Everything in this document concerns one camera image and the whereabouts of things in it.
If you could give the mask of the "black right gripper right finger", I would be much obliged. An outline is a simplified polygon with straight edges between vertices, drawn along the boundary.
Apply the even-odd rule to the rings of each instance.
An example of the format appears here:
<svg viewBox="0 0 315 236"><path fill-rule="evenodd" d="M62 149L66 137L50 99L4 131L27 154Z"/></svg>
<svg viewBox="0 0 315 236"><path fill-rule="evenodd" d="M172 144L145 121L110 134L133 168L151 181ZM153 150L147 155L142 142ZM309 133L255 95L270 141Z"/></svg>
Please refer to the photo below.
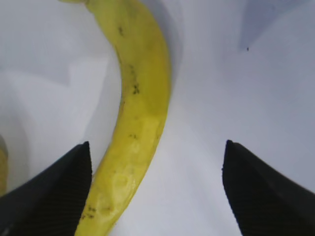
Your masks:
<svg viewBox="0 0 315 236"><path fill-rule="evenodd" d="M227 140L223 188L243 236L313 236L315 194Z"/></svg>

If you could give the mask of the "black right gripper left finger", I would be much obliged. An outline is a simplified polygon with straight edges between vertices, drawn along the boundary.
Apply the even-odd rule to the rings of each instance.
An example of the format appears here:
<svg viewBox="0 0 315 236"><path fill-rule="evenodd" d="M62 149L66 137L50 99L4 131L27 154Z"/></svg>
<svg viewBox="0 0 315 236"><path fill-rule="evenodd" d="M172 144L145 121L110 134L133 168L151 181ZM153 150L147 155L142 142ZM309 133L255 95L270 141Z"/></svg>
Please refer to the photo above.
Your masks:
<svg viewBox="0 0 315 236"><path fill-rule="evenodd" d="M89 142L0 199L2 236L72 236L92 182Z"/></svg>

